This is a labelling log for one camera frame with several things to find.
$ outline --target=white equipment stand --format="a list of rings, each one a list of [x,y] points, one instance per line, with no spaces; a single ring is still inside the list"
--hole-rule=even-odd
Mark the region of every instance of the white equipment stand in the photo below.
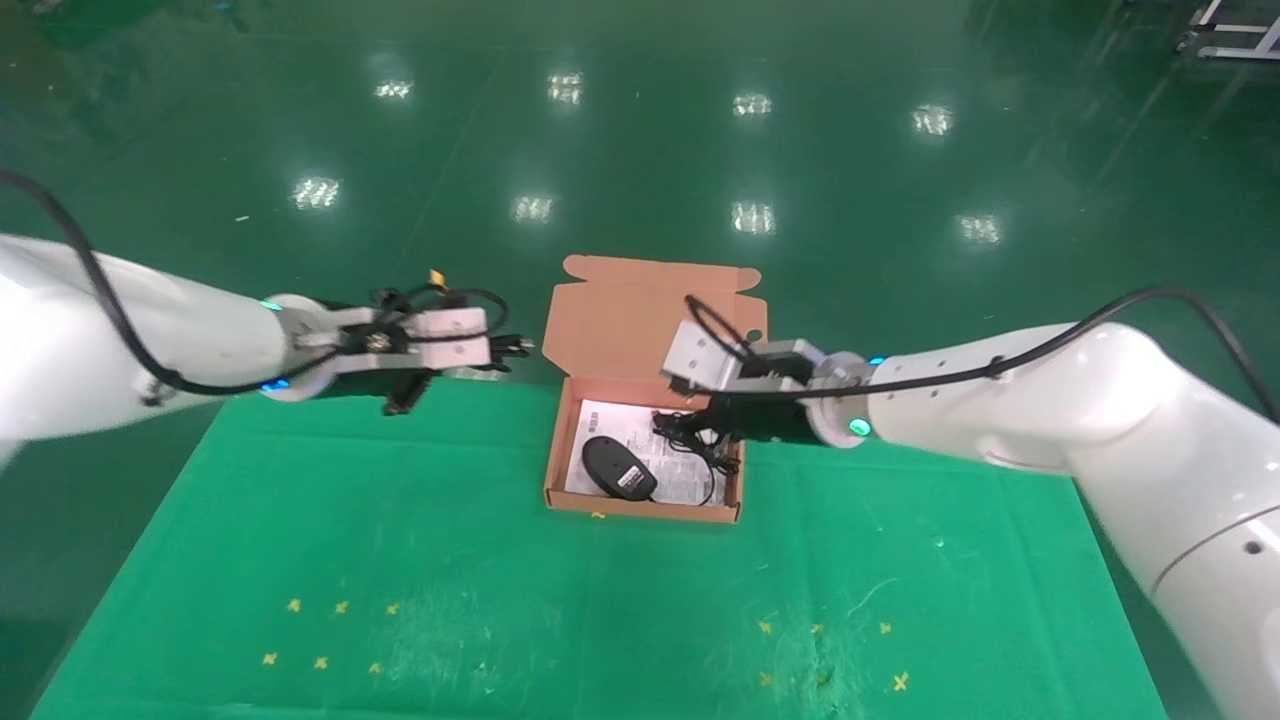
[[[1280,42],[1280,17],[1277,17],[1270,26],[1215,23],[1213,15],[1221,6],[1222,0],[1212,0],[1207,8],[1197,10],[1196,14],[1192,15],[1192,29],[1183,33],[1183,37],[1178,42],[1175,50],[1179,53],[1185,50],[1201,32],[1239,32],[1247,35],[1261,35],[1262,40],[1260,40],[1252,49],[1220,47],[1210,45],[1197,50],[1196,55],[1199,58],[1235,58],[1240,60],[1280,60],[1280,49],[1276,49],[1277,42]]]

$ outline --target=mouse cable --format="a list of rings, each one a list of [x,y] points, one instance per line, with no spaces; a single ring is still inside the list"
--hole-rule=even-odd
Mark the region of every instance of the mouse cable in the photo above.
[[[713,442],[707,443],[698,430],[686,425],[684,421],[685,418],[696,418],[696,415],[691,413],[655,414],[653,416],[653,434],[664,438],[667,447],[671,450],[696,455],[703,459],[703,462],[707,462],[707,469],[712,474],[712,487],[707,491],[707,497],[698,503],[701,507],[710,502],[712,496],[716,495],[716,475],[724,475],[727,482],[730,478],[737,475],[741,462],[721,452],[726,441],[723,433],[718,433]]]
[[[959,370],[955,373],[942,373],[937,375],[929,375],[924,378],[915,378],[910,380],[896,380],[887,383],[876,383],[867,386],[850,386],[850,387],[836,387],[836,388],[820,388],[820,389],[801,389],[801,391],[721,391],[721,389],[707,389],[707,388],[692,388],[694,395],[708,395],[708,396],[727,396],[727,397],[776,397],[776,398],[795,398],[803,400],[809,397],[849,397],[855,395],[876,395],[882,392],[900,392],[908,389],[919,389],[927,387],[937,387],[943,384],[963,383],[977,379],[995,379],[1000,377],[1001,373],[1012,370],[1015,368],[1021,368],[1029,363],[1034,363],[1050,354],[1057,352],[1059,350],[1066,347],[1071,342],[1079,340],[1082,336],[1089,331],[1097,328],[1102,323],[1110,320],[1114,315],[1119,314],[1121,310],[1132,307],[1139,302],[1153,300],[1158,297],[1167,297],[1172,300],[1180,300],[1189,305],[1197,311],[1197,314],[1203,319],[1213,332],[1217,338],[1226,346],[1228,352],[1231,355],[1231,360],[1239,368],[1240,373],[1244,375],[1249,389],[1257,397],[1258,402],[1262,405],[1263,414],[1276,424],[1280,424],[1280,410],[1276,407],[1275,400],[1271,397],[1271,392],[1267,391],[1266,384],[1262,382],[1261,375],[1258,375],[1257,369],[1253,365],[1253,360],[1249,359],[1248,352],[1245,352],[1244,346],[1240,343],[1231,328],[1222,320],[1221,316],[1212,307],[1210,307],[1198,296],[1180,288],[1175,287],[1149,287],[1146,290],[1138,290],[1125,295],[1103,307],[1094,311],[1088,318],[1080,320],[1079,323],[1071,325],[1070,328],[1062,331],[1057,336],[1012,357],[1004,357],[997,355],[991,359],[991,363],[983,365],[982,368],[973,368],[969,370]],[[723,350],[728,352],[732,357],[737,359],[740,363],[746,364],[754,356],[754,361],[763,361],[755,352],[750,351],[745,346],[745,340],[732,329],[732,325],[723,315],[719,315],[708,306],[701,300],[694,297],[692,295],[685,296],[685,305],[689,306],[689,311],[694,318],[694,322],[712,337],[712,340]],[[728,341],[718,336],[710,325],[707,323],[704,315],[714,319],[717,325],[726,328],[730,332],[730,337],[733,342],[739,343],[737,348],[730,346]]]
[[[67,242],[70,245],[72,250],[76,251],[77,259],[79,259],[81,266],[84,269],[84,274],[88,277],[90,286],[93,288],[93,295],[97,299],[97,304],[102,307],[102,313],[106,315],[108,322],[111,328],[115,329],[115,334],[119,336],[120,342],[129,351],[129,355],[138,361],[142,368],[154,375],[161,383],[179,391],[191,395],[204,395],[204,396],[229,396],[241,395],[246,392],[253,392],[261,389],[264,386],[274,384],[279,380],[289,380],[307,373],[329,360],[333,360],[342,354],[344,347],[358,347],[362,346],[369,336],[383,332],[392,327],[396,327],[401,320],[408,315],[428,310],[435,304],[425,307],[413,306],[410,301],[426,292],[436,292],[439,295],[438,302],[443,302],[449,299],[460,299],[467,296],[480,296],[484,297],[499,307],[499,318],[493,325],[485,328],[484,331],[477,331],[474,333],[456,334],[447,337],[431,337],[431,338],[413,338],[413,342],[457,342],[462,340],[474,340],[479,337],[486,337],[493,331],[502,327],[507,320],[508,307],[507,304],[502,301],[497,295],[488,291],[477,290],[461,290],[461,291],[448,291],[439,286],[425,284],[420,286],[407,293],[398,293],[397,291],[388,291],[392,293],[389,297],[393,302],[389,302],[385,309],[383,309],[375,318],[374,322],[367,327],[361,329],[358,333],[352,333],[344,342],[344,347],[335,347],[323,355],[302,363],[296,368],[271,377],[264,378],[252,383],[243,383],[236,386],[210,386],[204,383],[197,383],[188,380],[182,377],[178,370],[165,368],[159,360],[147,350],[146,345],[142,343],[142,338],[138,337],[137,329],[134,329],[133,323],[129,320],[128,313],[124,310],[124,305],[120,302],[119,295],[115,292],[115,287],[111,281],[108,279],[106,272],[102,269],[102,264],[95,255],[93,246],[90,243],[88,237],[84,231],[79,227],[79,223],[72,218],[70,213],[63,208],[61,202],[54,197],[54,193],[49,191],[45,186],[33,181],[27,176],[22,176],[10,170],[0,168],[0,184],[6,184],[20,190],[22,192],[31,196],[40,208],[45,211],[50,220],[58,225],[58,228],[67,237]]]

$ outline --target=glossy floor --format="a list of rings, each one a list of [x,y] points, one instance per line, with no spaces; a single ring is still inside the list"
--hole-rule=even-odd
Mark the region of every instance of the glossy floor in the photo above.
[[[1171,54],[1189,10],[0,0],[0,163],[104,251],[255,296],[361,301],[435,266],[538,337],[567,254],[739,264],[774,336],[892,352],[1174,283],[1280,384],[1280,68]],[[55,236],[12,193],[0,218]],[[1189,314],[1133,322],[1243,396]],[[29,707],[211,416],[5,473],[0,715]],[[1171,714],[1208,712],[1119,578]]]

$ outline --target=green floor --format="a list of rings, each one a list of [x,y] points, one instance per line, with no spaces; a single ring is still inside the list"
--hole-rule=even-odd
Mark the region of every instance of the green floor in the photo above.
[[[1280,384],[1280,68],[1172,55],[1189,13],[0,0],[0,163],[52,186],[102,250],[250,295],[360,301],[438,266],[502,292],[536,337],[570,252],[741,264],[764,273],[776,337],[891,352],[1176,283]],[[379,97],[390,82],[413,85]],[[332,208],[294,205],[308,177],[340,182]],[[520,197],[549,217],[517,222]],[[764,205],[772,234],[742,232]],[[54,234],[10,195],[0,218]],[[1133,322],[1243,395],[1181,311]],[[543,360],[516,375],[556,378]],[[5,473],[0,716],[29,710],[212,415],[37,446]],[[1211,714],[1117,584],[1170,714]]]
[[[1164,717],[1069,480],[759,443],[737,525],[553,512],[558,400],[236,401],[32,720]]]

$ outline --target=instruction paper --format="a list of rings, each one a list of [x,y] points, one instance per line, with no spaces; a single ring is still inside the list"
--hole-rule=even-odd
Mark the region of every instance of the instruction paper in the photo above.
[[[582,466],[582,446],[593,437],[604,436],[626,445],[627,450],[649,468],[658,479],[658,489],[653,493],[657,502],[698,505],[710,491],[712,497],[707,501],[707,506],[723,506],[724,478],[717,473],[713,480],[712,471],[701,457],[677,452],[667,446],[667,438],[653,434],[654,411],[669,413],[658,407],[584,400],[582,411],[577,416],[573,455],[568,461],[564,489],[580,495],[605,495]]]

